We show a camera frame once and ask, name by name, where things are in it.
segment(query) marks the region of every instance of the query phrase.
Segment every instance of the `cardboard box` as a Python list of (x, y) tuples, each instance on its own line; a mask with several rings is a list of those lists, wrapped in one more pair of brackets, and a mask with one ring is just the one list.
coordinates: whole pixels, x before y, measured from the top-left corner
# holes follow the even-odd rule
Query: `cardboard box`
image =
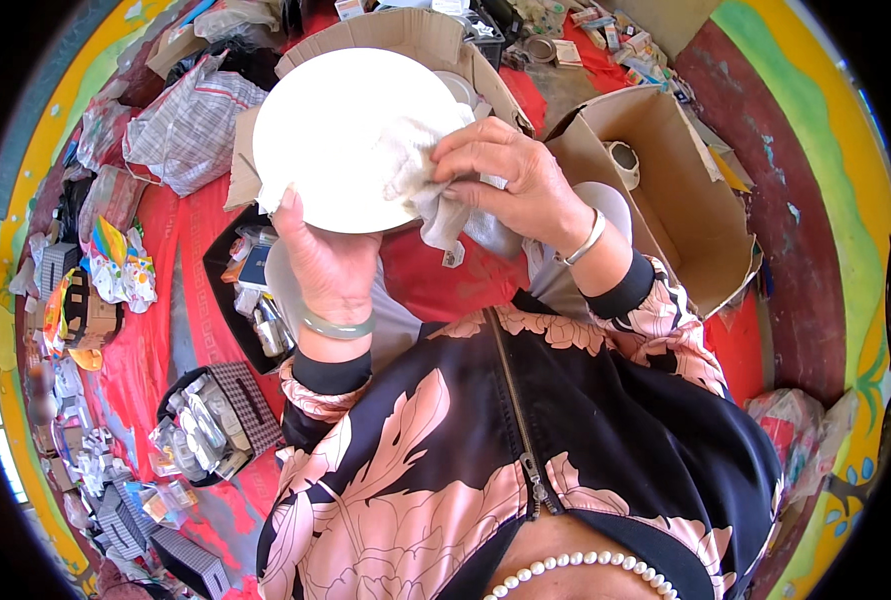
[[(640, 184), (629, 192), (603, 141), (635, 150)], [(549, 134), (546, 146), (574, 186), (601, 182), (629, 203), (632, 243), (659, 258), (681, 282), (702, 319), (754, 277), (761, 254), (746, 233), (745, 207), (725, 183), (676, 99), (658, 85), (627, 87), (579, 105)]]
[(170, 44), (169, 36), (172, 31), (170, 28), (162, 32), (162, 37), (152, 43), (151, 52), (146, 58), (146, 66), (163, 79), (169, 76), (169, 71), (176, 63), (208, 45), (204, 37), (196, 36), (195, 27), (191, 24)]
[(366, 8), (362, 6), (362, 0), (339, 0), (335, 3), (335, 11), (339, 14), (340, 21), (346, 21), (361, 17), (366, 13)]
[(125, 318), (123, 303), (103, 300), (81, 268), (72, 274), (63, 308), (69, 326), (65, 344), (79, 350), (100, 350), (118, 335)]
[(76, 484), (69, 477), (65, 461), (60, 458), (53, 458), (49, 460), (49, 465), (52, 466), (52, 478), (55, 479), (55, 484), (61, 492), (68, 492), (76, 488)]
[[(509, 88), (472, 43), (463, 43), (464, 28), (447, 14), (424, 8), (370, 12), (309, 35), (286, 52), (275, 73), (285, 77), (296, 66), (320, 54), (343, 48), (384, 48), (422, 63), (433, 71), (463, 76), (492, 106), (495, 116), (535, 137), (535, 128)], [(232, 151), (232, 176), (225, 210), (255, 203), (262, 183), (252, 157), (252, 132), (259, 106), (238, 114)]]

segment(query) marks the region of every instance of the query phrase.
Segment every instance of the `striped plastic bag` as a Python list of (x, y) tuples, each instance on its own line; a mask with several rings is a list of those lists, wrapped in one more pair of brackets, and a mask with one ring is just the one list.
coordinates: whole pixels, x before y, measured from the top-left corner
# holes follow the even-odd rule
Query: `striped plastic bag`
[(185, 197), (231, 169), (235, 116), (269, 94), (238, 73), (219, 71), (227, 54), (204, 55), (128, 123), (122, 154), (127, 166), (145, 165), (159, 178), (145, 181)]

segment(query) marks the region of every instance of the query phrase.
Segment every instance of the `pink floral pattern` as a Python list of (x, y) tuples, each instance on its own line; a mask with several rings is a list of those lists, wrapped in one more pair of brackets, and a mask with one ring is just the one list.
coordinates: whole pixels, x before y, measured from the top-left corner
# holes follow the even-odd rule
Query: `pink floral pattern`
[(568, 461), (568, 452), (562, 452), (549, 460), (545, 464), (545, 472), (565, 508), (625, 516), (651, 525), (675, 538), (702, 561), (712, 582), (716, 600), (722, 600), (726, 591), (735, 583), (735, 573), (720, 574), (722, 557), (725, 556), (732, 537), (730, 525), (725, 529), (713, 527), (706, 533), (705, 525), (699, 520), (660, 515), (645, 518), (629, 514), (629, 504), (614, 491), (579, 485), (579, 471)]
[(451, 322), (442, 329), (431, 334), (428, 339), (434, 340), (440, 335), (447, 335), (450, 338), (470, 338), (482, 330), (482, 325), (486, 322), (486, 313), (479, 309), (468, 313), (463, 318)]
[(724, 398), (726, 377), (715, 354), (705, 349), (702, 322), (689, 312), (685, 289), (669, 283), (660, 260), (647, 258), (655, 272), (666, 277), (657, 276), (652, 292), (628, 314), (631, 332), (623, 323), (617, 324), (615, 318), (600, 318), (590, 312), (592, 321), (607, 332), (620, 354), (633, 363), (647, 367), (649, 356), (672, 352), (676, 356), (677, 376)]
[[(312, 455), (283, 453), (280, 496), (292, 501), (272, 513), (275, 539), (259, 582), (263, 598), (291, 598), (296, 568), (306, 598), (433, 598), (501, 523), (522, 515), (527, 492), (517, 461), (501, 466), (480, 490), (453, 481), (435, 492), (376, 496), (422, 458), (424, 450), (413, 450), (439, 426), (449, 405), (435, 369), (412, 397), (398, 398), (374, 457), (342, 493), (320, 478), (339, 467), (348, 449), (347, 417)], [(312, 504), (313, 485), (333, 501)]]
[(589, 356), (597, 356), (605, 342), (609, 345), (605, 331), (592, 323), (579, 322), (559, 315), (538, 315), (524, 313), (512, 306), (496, 306), (499, 324), (503, 330), (511, 335), (518, 335), (524, 330), (535, 334), (545, 334), (545, 342), (554, 349), (564, 350), (575, 346), (586, 352)]
[(325, 421), (328, 424), (337, 423), (348, 412), (348, 409), (355, 406), (355, 403), (365, 393), (368, 384), (371, 383), (371, 379), (369, 379), (366, 385), (358, 390), (339, 395), (315, 393), (292, 377), (292, 365), (294, 362), (295, 357), (292, 357), (282, 363), (280, 376), (285, 397), (312, 419)]

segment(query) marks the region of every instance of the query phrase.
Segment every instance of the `painted mural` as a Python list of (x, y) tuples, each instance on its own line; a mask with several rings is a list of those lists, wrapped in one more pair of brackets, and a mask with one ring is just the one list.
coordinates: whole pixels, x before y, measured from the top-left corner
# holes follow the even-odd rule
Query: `painted mural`
[[(127, 0), (111, 8), (68, 64), (46, 103), (12, 183), (8, 213), (0, 222), (0, 402), (19, 476), (37, 517), (35, 530), (61, 560), (68, 579), (85, 595), (95, 592), (95, 573), (55, 503), (29, 432), (15, 349), (15, 300), (8, 293), (28, 234), (36, 194), (56, 153), (79, 122), (88, 100), (118, 69), (117, 59), (141, 38), (152, 19), (175, 0)], [(87, 18), (95, 8), (89, 7)]]
[[(0, 222), (0, 399), (12, 452), (41, 527), (70, 581), (84, 594), (94, 575), (49, 492), (26, 425), (16, 368), (14, 300), (7, 292), (25, 243), (36, 190), (88, 99), (116, 71), (127, 46), (175, 0), (126, 0), (111, 9), (57, 83), (11, 183)], [(835, 477), (822, 492), (794, 558), (770, 599), (803, 598), (861, 518), (875, 476), (879, 433), (891, 395), (884, 326), (884, 272), (891, 234), (891, 183), (864, 105), (822, 46), (782, 0), (726, 0), (712, 20), (739, 47), (786, 114), (818, 182), (831, 223), (846, 305), (846, 381), (860, 397)], [(764, 152), (769, 141), (763, 140)]]
[(782, 0), (726, 0), (712, 20), (742, 51), (781, 106), (822, 191), (838, 253), (846, 314), (845, 387), (859, 408), (828, 490), (769, 595), (804, 598), (861, 518), (891, 396), (885, 338), (885, 265), (891, 180), (856, 91)]

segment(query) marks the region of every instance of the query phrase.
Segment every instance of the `woman's left hand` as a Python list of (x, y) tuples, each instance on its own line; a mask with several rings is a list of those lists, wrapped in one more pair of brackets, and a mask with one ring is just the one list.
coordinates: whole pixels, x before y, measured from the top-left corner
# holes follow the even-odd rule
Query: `woman's left hand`
[(369, 292), (382, 234), (323, 231), (302, 216), (302, 198), (289, 186), (271, 222), (289, 250), (305, 305), (335, 324), (364, 323), (372, 312)]

